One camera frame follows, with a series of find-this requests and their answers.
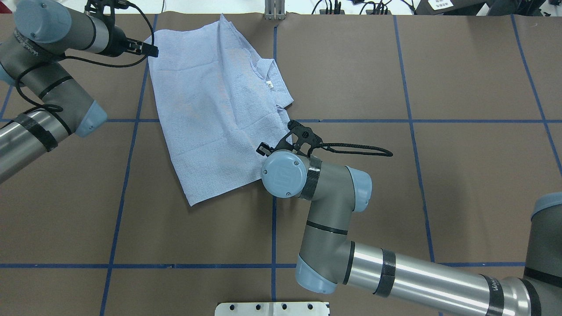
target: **black tape band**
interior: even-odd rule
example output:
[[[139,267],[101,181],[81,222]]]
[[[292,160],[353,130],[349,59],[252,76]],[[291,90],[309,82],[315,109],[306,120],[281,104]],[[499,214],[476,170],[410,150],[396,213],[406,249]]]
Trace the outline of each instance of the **black tape band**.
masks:
[[[306,224],[307,224],[308,226],[310,226],[310,227],[322,229],[323,231],[327,231],[327,232],[330,232],[330,233],[340,234],[340,235],[347,235],[347,231],[344,231],[344,230],[342,230],[342,229],[337,229],[337,228],[333,228],[333,227],[328,227],[328,226],[316,224],[316,223],[311,222],[311,221],[309,221],[309,220],[306,221]]]
[[[523,282],[523,285],[525,285],[527,293],[529,293],[529,298],[531,299],[531,316],[541,316],[541,300],[538,297],[537,290],[534,289],[534,286],[528,280],[520,280]]]
[[[488,283],[490,291],[490,303],[488,304],[488,311],[486,316],[502,316],[504,313],[504,290],[501,288],[500,281],[489,276],[481,274]]]
[[[347,269],[346,269],[346,276],[343,278],[343,285],[347,284],[347,281],[350,279],[351,274],[351,266],[353,265],[353,256],[355,255],[355,242],[351,242],[350,248],[350,257],[347,259]]]
[[[45,130],[39,123],[37,123],[36,120],[25,114],[20,114],[13,121],[20,124],[23,128],[27,129],[33,136],[35,136],[37,140],[45,146],[47,152],[57,148],[58,142],[53,137],[53,134],[51,134],[48,130]]]
[[[316,192],[318,179],[320,178],[320,169],[322,168],[322,160],[316,156],[310,156],[309,171],[306,173],[306,183],[302,188],[300,198],[311,201]]]
[[[383,270],[380,273],[380,281],[373,294],[380,297],[388,297],[394,280],[396,278],[396,254],[390,250],[383,249]]]
[[[92,36],[92,41],[90,42],[90,45],[88,45],[85,49],[83,49],[83,51],[85,51],[86,49],[90,48],[92,45],[94,45],[94,42],[96,41],[96,35],[98,35],[98,31],[96,30],[96,25],[94,23],[94,21],[92,20],[91,17],[90,18],[90,22],[92,22],[92,27],[94,29],[94,36]]]
[[[525,267],[525,272],[523,272],[523,275],[526,276],[526,277],[529,277],[531,279],[539,280],[541,282],[548,283],[548,284],[553,285],[555,287],[562,288],[562,278],[561,277],[557,277],[557,276],[554,276],[552,274],[548,274],[546,272],[531,269],[531,268],[528,268],[528,267]]]
[[[45,95],[47,95],[47,93],[49,93],[52,89],[55,89],[56,87],[58,87],[61,83],[66,82],[68,80],[72,79],[72,76],[66,76],[66,77],[62,77],[61,79],[53,82],[51,85],[49,85],[47,88],[45,88],[43,91],[41,91],[41,93],[39,95],[37,95],[41,100],[43,99],[43,97]]]
[[[37,112],[41,112],[41,111],[47,111],[47,112],[49,112],[49,114],[51,114],[55,119],[57,119],[57,121],[58,121],[59,123],[61,123],[62,127],[64,127],[64,128],[66,129],[66,132],[68,133],[68,135],[69,135],[69,136],[72,135],[72,131],[70,130],[70,127],[69,127],[68,124],[66,124],[66,122],[57,114],[57,112],[50,112],[50,111],[48,111],[48,110],[41,109],[40,107],[32,107],[32,108],[30,108],[29,110],[26,110],[26,111],[24,112],[24,114],[29,114],[29,113],[35,112],[35,111],[37,111]]]

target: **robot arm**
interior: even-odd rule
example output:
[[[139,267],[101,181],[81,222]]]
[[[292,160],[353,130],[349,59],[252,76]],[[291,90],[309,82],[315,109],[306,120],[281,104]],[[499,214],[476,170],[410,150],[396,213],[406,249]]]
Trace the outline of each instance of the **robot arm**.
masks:
[[[295,121],[289,129],[299,138],[296,145],[285,142],[285,137],[276,148],[262,143],[257,151],[268,156],[262,181],[272,195],[311,201],[297,259],[296,279],[302,287],[329,294],[342,283],[457,315],[536,316],[541,310],[543,316],[560,314],[562,206],[533,216],[526,271],[533,267],[543,277],[551,276],[542,279],[548,282],[527,272],[523,279],[499,281],[354,243],[347,240],[347,232],[352,214],[365,210],[371,197],[369,175],[304,155],[303,129],[307,138],[317,136]]]
[[[0,183],[69,135],[85,137],[107,120],[101,106],[58,64],[67,49],[111,57],[123,52],[158,56],[157,47],[129,39],[115,26],[114,9],[129,5],[134,6],[123,0],[90,0],[86,15],[53,0],[18,3],[16,29],[0,45],[0,79],[25,84],[44,105],[0,129]],[[110,16],[103,14],[106,6]]]

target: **blue tape line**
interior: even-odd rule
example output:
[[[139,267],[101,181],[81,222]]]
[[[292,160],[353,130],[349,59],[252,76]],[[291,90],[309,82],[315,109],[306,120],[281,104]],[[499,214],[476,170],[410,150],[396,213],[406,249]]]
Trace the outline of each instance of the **blue tape line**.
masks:
[[[0,269],[107,269],[107,264],[0,263]]]
[[[271,203],[273,213],[271,215],[271,301],[277,301],[277,198],[273,197]]]
[[[524,267],[525,262],[445,262],[439,263],[448,267]],[[107,269],[109,264],[82,263],[0,263],[0,269]],[[217,263],[217,264],[113,264],[112,269],[270,269],[269,263]],[[294,269],[295,263],[277,263],[276,269]]]
[[[560,173],[560,176],[562,176],[562,164],[560,163],[560,157],[558,156],[556,146],[554,145],[554,140],[552,139],[552,135],[550,134],[550,129],[546,121],[545,112],[542,109],[541,100],[538,98],[537,89],[534,86],[533,77],[531,76],[531,71],[529,70],[529,66],[527,65],[527,60],[525,59],[525,54],[523,53],[523,47],[521,46],[521,40],[519,39],[519,33],[517,32],[517,24],[515,23],[515,16],[513,14],[511,15],[511,24],[513,25],[513,31],[515,32],[515,40],[517,40],[517,46],[519,47],[519,53],[521,54],[521,59],[523,60],[523,66],[525,66],[525,72],[527,72],[527,77],[529,78],[531,89],[533,90],[534,99],[537,102],[538,111],[541,113],[542,123],[545,125],[546,135],[549,138],[550,147],[552,148],[552,152],[554,153],[556,164],[558,165],[558,172]]]
[[[0,119],[0,121],[10,121],[9,119]],[[300,123],[409,123],[410,120],[404,119],[297,119]],[[107,123],[159,123],[160,119],[108,119]],[[526,124],[526,123],[543,123],[543,120],[465,120],[465,119],[412,119],[413,123],[508,123],[508,124]],[[546,120],[547,123],[562,123],[562,120]]]
[[[273,28],[273,59],[277,62],[277,25]],[[271,203],[271,301],[277,301],[277,198]]]
[[[300,123],[543,123],[543,120],[476,120],[476,119],[297,119]],[[562,120],[549,120],[562,123]]]
[[[156,27],[156,23],[158,21],[158,14],[154,16],[154,23],[153,28]],[[117,249],[117,239],[119,237],[119,229],[121,227],[121,218],[123,217],[123,206],[125,205],[125,191],[127,190],[127,185],[129,184],[129,174],[131,171],[131,160],[133,158],[133,150],[135,147],[135,142],[137,140],[137,131],[139,127],[139,120],[141,118],[141,109],[142,109],[142,102],[144,97],[144,88],[146,86],[146,80],[148,77],[148,61],[145,62],[144,66],[144,75],[142,79],[142,85],[140,88],[140,96],[139,96],[139,103],[137,106],[137,115],[135,117],[135,126],[133,128],[133,137],[131,139],[131,146],[129,148],[129,157],[127,158],[127,167],[125,169],[125,179],[123,180],[123,189],[121,190],[121,200],[119,202],[119,211],[117,212],[117,221],[115,223],[115,231],[113,234],[113,242],[111,244],[111,253],[109,257],[109,266],[107,267],[107,275],[106,275],[106,283],[103,288],[103,296],[102,296],[102,304],[99,309],[99,316],[103,316],[105,314],[105,307],[107,303],[107,295],[109,293],[109,286],[111,283],[111,272],[113,269],[113,263],[115,260],[115,250]]]
[[[467,268],[467,267],[524,267],[525,262],[445,262],[439,263],[448,267]]]
[[[2,104],[2,109],[0,110],[0,119],[4,118],[4,112],[6,112],[6,107],[8,106],[8,100],[10,100],[10,95],[12,94],[12,88],[13,88],[13,86],[11,85],[8,88],[8,92],[6,93],[6,97],[4,98],[4,103]]]
[[[414,148],[414,159],[416,163],[416,171],[418,172],[418,185],[421,192],[421,200],[423,202],[423,213],[425,217],[425,232],[427,235],[427,245],[429,248],[429,258],[431,262],[435,262],[435,255],[433,253],[433,242],[431,240],[431,228],[429,227],[429,216],[427,213],[427,203],[425,201],[425,191],[423,188],[422,170],[418,156],[418,145],[416,144],[416,136],[414,132],[414,122],[412,119],[412,110],[410,108],[410,97],[408,96],[408,86],[406,84],[406,73],[404,71],[404,61],[402,60],[402,48],[400,47],[400,36],[398,34],[398,22],[396,15],[392,16],[394,19],[394,31],[396,34],[396,45],[398,47],[398,59],[400,61],[400,71],[402,72],[402,84],[404,85],[404,97],[406,98],[406,108],[408,111],[408,121],[410,123],[410,135],[412,137],[412,146]]]
[[[296,263],[278,263],[275,265],[278,269],[294,269],[297,267]]]
[[[114,264],[113,269],[270,269],[269,263]]]
[[[273,59],[277,62],[277,25],[273,28]]]

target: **blue joint cap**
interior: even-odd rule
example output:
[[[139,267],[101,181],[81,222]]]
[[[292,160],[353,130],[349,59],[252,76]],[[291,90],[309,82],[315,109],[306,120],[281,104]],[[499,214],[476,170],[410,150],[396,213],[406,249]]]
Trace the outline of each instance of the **blue joint cap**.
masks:
[[[53,0],[21,0],[13,18],[17,30],[37,43],[62,40],[72,25],[68,9]]]
[[[276,197],[293,197],[306,183],[306,167],[289,151],[275,151],[261,168],[261,180],[266,190]]]
[[[297,283],[305,289],[322,294],[332,294],[336,290],[336,283],[319,275],[298,255],[295,277]]]
[[[534,204],[531,220],[533,220],[533,216],[535,216],[538,212],[556,205],[562,205],[562,192],[549,193],[541,196]]]
[[[107,113],[99,106],[98,102],[94,100],[86,115],[76,129],[76,135],[86,137],[100,127],[107,121]]]
[[[355,208],[354,212],[362,212],[367,208],[371,194],[373,193],[373,181],[371,176],[361,170],[353,169],[346,166],[350,171],[351,180],[353,180],[353,190],[355,191]]]
[[[6,82],[9,85],[16,85],[16,80],[8,75],[6,69],[4,69],[4,66],[2,66],[2,64],[0,64],[0,80]]]

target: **black cable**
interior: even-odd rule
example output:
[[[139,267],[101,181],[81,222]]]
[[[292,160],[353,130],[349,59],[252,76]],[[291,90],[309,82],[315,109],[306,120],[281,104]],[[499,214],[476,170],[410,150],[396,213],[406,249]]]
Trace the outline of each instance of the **black cable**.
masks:
[[[408,6],[408,8],[410,8],[410,10],[414,15],[416,14],[416,8],[414,7],[414,0],[412,0],[412,4],[407,3],[406,0],[400,0],[400,1],[405,3]]]
[[[366,152],[366,151],[346,151],[346,150],[335,150],[332,147],[347,147],[347,148],[359,148],[366,150],[374,150],[378,152]],[[312,155],[312,151],[316,148],[322,148],[326,151],[333,152],[335,154],[352,154],[352,155],[368,155],[368,156],[384,156],[392,157],[394,154],[390,150],[386,150],[381,147],[369,146],[369,145],[358,145],[358,144],[348,144],[348,143],[320,143],[309,148],[306,153],[308,157]]]
[[[142,12],[142,10],[134,3],[130,3],[128,2],[129,6],[137,9],[137,11],[139,11],[140,15],[142,15],[142,17],[144,18],[144,20],[146,21],[146,23],[148,24],[148,27],[150,28],[150,33],[152,35],[152,45],[154,46],[154,29],[152,28],[152,25],[150,24],[150,21],[148,21],[148,18],[146,17],[146,15]],[[94,65],[99,65],[99,66],[104,66],[104,67],[111,67],[111,68],[125,68],[125,67],[132,67],[135,65],[140,64],[141,62],[143,62],[146,58],[148,57],[148,55],[144,55],[140,60],[132,63],[132,64],[127,64],[127,65],[111,65],[111,64],[105,64],[103,62],[97,62],[97,61],[93,61],[93,60],[89,60],[86,58],[81,58],[81,57],[76,57],[76,56],[64,56],[63,59],[74,59],[74,60],[79,60],[79,61],[84,61],[84,62],[88,62],[90,64],[94,64]],[[30,99],[28,96],[26,96],[23,91],[21,90],[20,87],[20,82],[21,79],[28,73],[30,73],[31,71],[40,68],[40,67],[44,67],[44,66],[48,66],[49,63],[47,62],[40,62],[38,64],[36,64],[35,66],[32,66],[30,68],[28,68],[27,70],[25,70],[23,73],[21,73],[17,78],[16,78],[16,82],[15,82],[15,87],[17,90],[17,93],[20,95],[20,97],[22,99],[24,99],[25,101],[29,102],[30,104],[34,105],[36,108],[39,109],[44,109],[47,110],[49,112],[62,112],[63,108],[59,105],[54,105],[54,104],[40,104],[37,103],[35,101],[33,101],[32,99]]]
[[[371,12],[371,14],[372,15],[378,15],[381,10],[383,10],[383,2],[382,1],[379,2],[379,4],[377,5],[377,8],[373,12]]]
[[[47,62],[40,62],[40,63],[36,64],[35,66],[27,68],[23,73],[21,73],[19,76],[17,76],[16,83],[15,83],[16,90],[17,90],[18,94],[20,95],[20,97],[22,99],[28,101],[29,103],[31,103],[32,105],[34,105],[37,108],[44,109],[44,110],[47,110],[49,112],[62,112],[61,106],[54,105],[54,104],[41,104],[41,103],[37,103],[37,102],[31,100],[28,96],[26,96],[23,93],[23,91],[21,90],[21,87],[20,87],[21,78],[23,78],[26,74],[32,72],[33,70],[35,70],[37,68],[45,67],[45,66],[48,66],[48,65],[50,65],[50,64],[47,63]]]
[[[534,0],[529,1],[529,6],[527,7],[527,13],[525,13],[526,16],[529,16],[529,10],[531,10],[531,6],[533,6],[533,2]]]
[[[150,34],[152,36],[152,43],[151,45],[154,46],[154,29],[152,28],[152,24],[150,24],[150,21],[148,21],[148,18],[146,17],[146,15],[144,15],[144,13],[142,12],[142,10],[134,3],[130,3],[128,2],[129,6],[137,9],[137,11],[139,11],[140,15],[142,15],[143,19],[146,21],[146,23],[148,24],[148,27],[150,28]],[[132,67],[132,66],[136,66],[138,64],[140,64],[141,62],[143,62],[146,58],[148,57],[148,55],[144,55],[141,59],[139,59],[138,61],[132,63],[132,64],[127,64],[127,65],[111,65],[111,64],[106,64],[103,62],[97,62],[97,61],[93,61],[93,60],[89,60],[86,58],[81,58],[81,57],[76,57],[76,56],[66,56],[64,59],[74,59],[74,60],[79,60],[79,61],[84,61],[90,64],[94,64],[94,65],[98,65],[98,66],[104,66],[104,67],[111,67],[111,68],[126,68],[126,67]]]
[[[367,6],[367,4],[372,4],[372,5],[373,5],[373,11],[375,11],[375,6],[376,6],[377,4],[374,3],[373,1],[369,1],[369,2],[365,2],[365,4],[363,5],[363,8],[361,8],[361,11],[359,11],[359,14],[363,13],[363,9],[365,9],[365,7]]]
[[[318,7],[318,5],[320,4],[320,2],[322,2],[322,0],[318,0],[318,2],[316,3],[316,5],[314,6],[314,9],[312,9],[312,13],[314,14],[314,11],[316,11],[316,8]]]

